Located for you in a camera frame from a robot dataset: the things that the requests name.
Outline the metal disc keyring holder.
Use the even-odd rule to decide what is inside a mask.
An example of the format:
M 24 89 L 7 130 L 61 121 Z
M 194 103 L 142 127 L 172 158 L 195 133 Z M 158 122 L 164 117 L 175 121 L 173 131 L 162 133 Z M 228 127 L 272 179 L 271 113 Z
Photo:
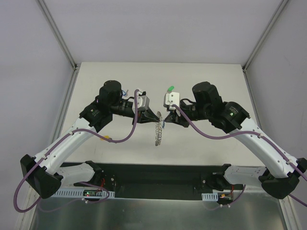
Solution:
M 161 141 L 162 141 L 162 132 L 163 132 L 163 129 L 162 129 L 162 120 L 163 117 L 162 117 L 162 114 L 160 111 L 157 112 L 157 117 L 159 118 L 159 121 L 156 122 L 155 124 L 155 146 L 159 146 L 161 144 Z

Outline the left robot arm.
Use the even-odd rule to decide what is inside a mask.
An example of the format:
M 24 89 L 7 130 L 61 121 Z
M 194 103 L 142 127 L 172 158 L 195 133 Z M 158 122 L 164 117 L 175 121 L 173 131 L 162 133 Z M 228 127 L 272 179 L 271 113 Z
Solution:
M 101 182 L 102 170 L 92 161 L 67 169 L 61 165 L 86 140 L 98 133 L 113 120 L 113 115 L 132 118 L 132 127 L 137 124 L 156 123 L 159 117 L 149 107 L 146 93 L 136 90 L 133 101 L 123 98 L 121 84 L 108 80 L 100 88 L 95 100 L 84 108 L 74 124 L 45 150 L 20 160 L 25 181 L 47 199 L 62 186 L 87 182 L 97 186 Z

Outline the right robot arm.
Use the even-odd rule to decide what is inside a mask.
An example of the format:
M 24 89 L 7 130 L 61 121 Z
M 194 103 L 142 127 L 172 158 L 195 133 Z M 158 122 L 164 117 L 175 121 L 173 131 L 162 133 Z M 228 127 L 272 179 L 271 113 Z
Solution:
M 280 148 L 241 105 L 224 102 L 213 84 L 200 82 L 192 87 L 192 93 L 194 101 L 181 98 L 172 86 L 167 89 L 164 107 L 169 115 L 165 122 L 192 127 L 208 139 L 235 138 L 263 163 L 262 167 L 226 164 L 224 172 L 206 180 L 209 186 L 222 191 L 231 185 L 251 185 L 284 199 L 296 189 L 300 178 L 307 178 L 307 160 Z

